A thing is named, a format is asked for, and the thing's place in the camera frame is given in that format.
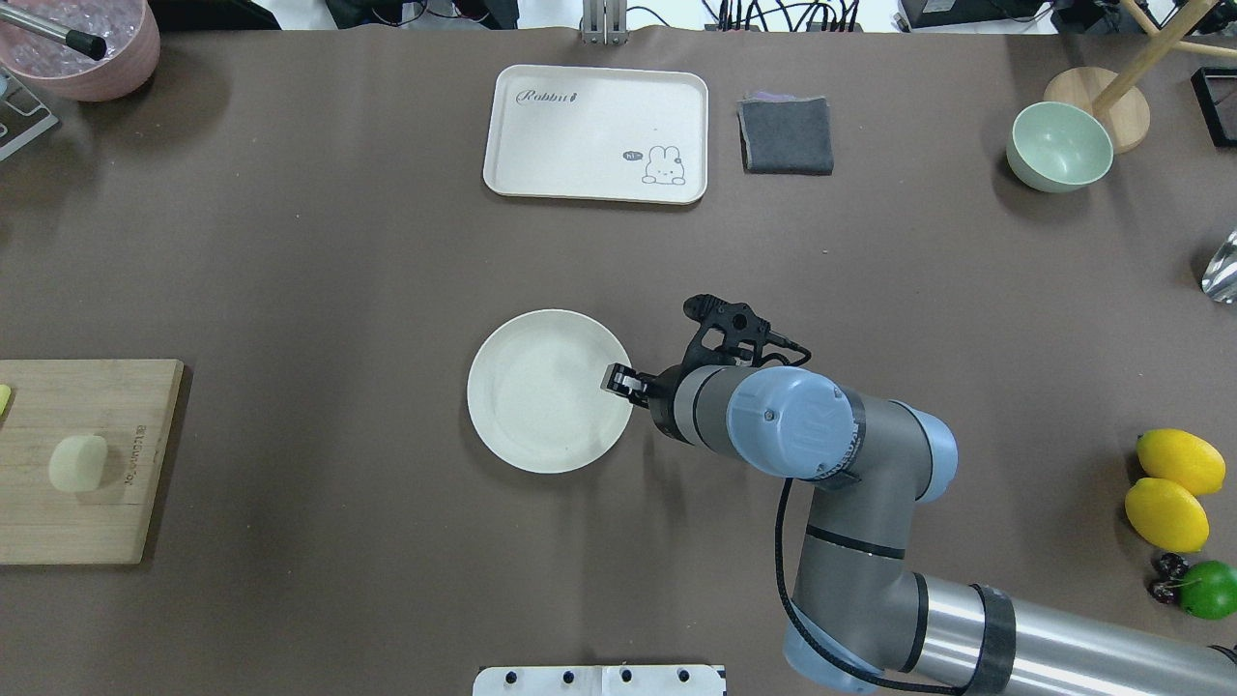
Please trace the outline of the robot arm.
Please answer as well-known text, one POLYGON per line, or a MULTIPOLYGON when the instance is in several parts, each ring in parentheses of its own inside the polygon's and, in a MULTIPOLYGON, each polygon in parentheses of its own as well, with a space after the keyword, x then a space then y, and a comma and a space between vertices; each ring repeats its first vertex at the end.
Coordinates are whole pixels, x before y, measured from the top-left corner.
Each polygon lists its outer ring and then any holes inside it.
POLYGON ((956 473, 945 423, 805 368, 709 365, 636 373, 602 388, 646 405, 673 439, 814 490, 798 576, 776 586, 785 658, 851 694, 1232 695, 1235 650, 1200 647, 905 567, 918 504, 956 473))

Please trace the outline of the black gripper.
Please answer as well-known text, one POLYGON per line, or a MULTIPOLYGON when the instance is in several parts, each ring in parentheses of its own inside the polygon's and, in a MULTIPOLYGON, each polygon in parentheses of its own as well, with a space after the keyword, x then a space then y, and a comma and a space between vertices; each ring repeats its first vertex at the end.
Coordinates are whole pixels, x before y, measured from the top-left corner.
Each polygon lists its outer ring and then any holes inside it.
POLYGON ((683 431, 675 422, 675 393, 682 375, 680 365, 669 366, 659 375, 637 375, 627 365, 611 362, 602 376, 601 389, 621 396, 622 399, 641 399, 642 384, 642 399, 657 430, 670 439, 683 439, 683 431))

